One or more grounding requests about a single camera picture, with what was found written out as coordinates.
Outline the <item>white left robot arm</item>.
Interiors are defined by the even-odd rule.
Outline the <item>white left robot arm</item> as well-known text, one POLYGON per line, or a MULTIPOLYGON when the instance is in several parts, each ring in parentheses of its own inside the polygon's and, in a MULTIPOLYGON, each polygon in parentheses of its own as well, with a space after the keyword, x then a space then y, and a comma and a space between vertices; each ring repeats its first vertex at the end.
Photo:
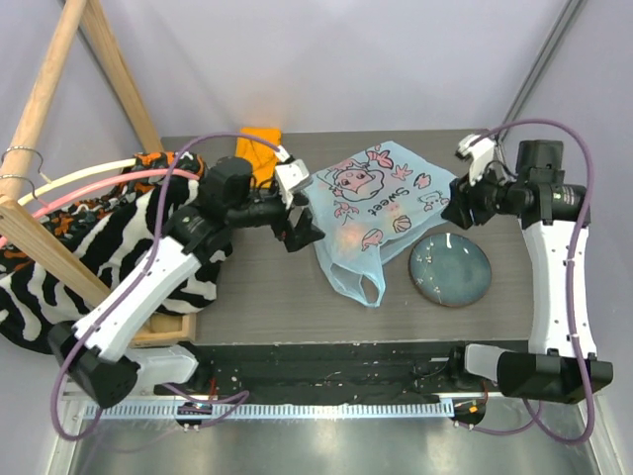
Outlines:
POLYGON ((55 325, 48 342, 64 373, 102 409, 121 403, 141 387, 178 384, 188 394, 203 393, 211 371, 194 346, 132 349, 145 321, 168 296, 203 265, 227 250, 235 229, 268 226, 295 252, 324 237, 313 223, 303 194, 312 179, 300 159, 276 165, 271 187, 251 191, 251 164, 229 157, 201 180, 196 199, 174 212, 153 248, 130 275, 88 316, 55 325), (297 222, 290 214, 304 208, 297 222))

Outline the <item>light blue plastic bag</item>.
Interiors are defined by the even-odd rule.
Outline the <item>light blue plastic bag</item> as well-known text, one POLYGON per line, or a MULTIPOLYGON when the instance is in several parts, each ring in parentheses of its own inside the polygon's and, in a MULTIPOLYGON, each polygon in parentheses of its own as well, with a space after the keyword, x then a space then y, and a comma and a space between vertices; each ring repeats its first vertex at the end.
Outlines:
POLYGON ((381 305, 384 265, 444 222, 455 175, 387 141, 313 174, 306 194, 325 237, 316 257, 339 294, 366 307, 381 305))

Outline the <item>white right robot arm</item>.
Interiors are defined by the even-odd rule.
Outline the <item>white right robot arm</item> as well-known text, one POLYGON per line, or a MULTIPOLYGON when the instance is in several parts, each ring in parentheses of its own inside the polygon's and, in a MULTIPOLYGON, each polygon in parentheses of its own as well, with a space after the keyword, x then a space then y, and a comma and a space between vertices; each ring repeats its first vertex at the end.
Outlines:
POLYGON ((496 215, 516 217, 532 268, 534 317, 528 347, 511 351, 465 343, 450 354, 446 376, 467 391, 487 379, 507 397, 573 405, 613 379, 611 363, 597 357, 587 313, 585 250, 587 189, 568 184, 559 141, 523 141, 515 172, 501 177, 496 143, 476 134, 456 155, 470 163, 450 184, 442 217, 463 230, 496 215))

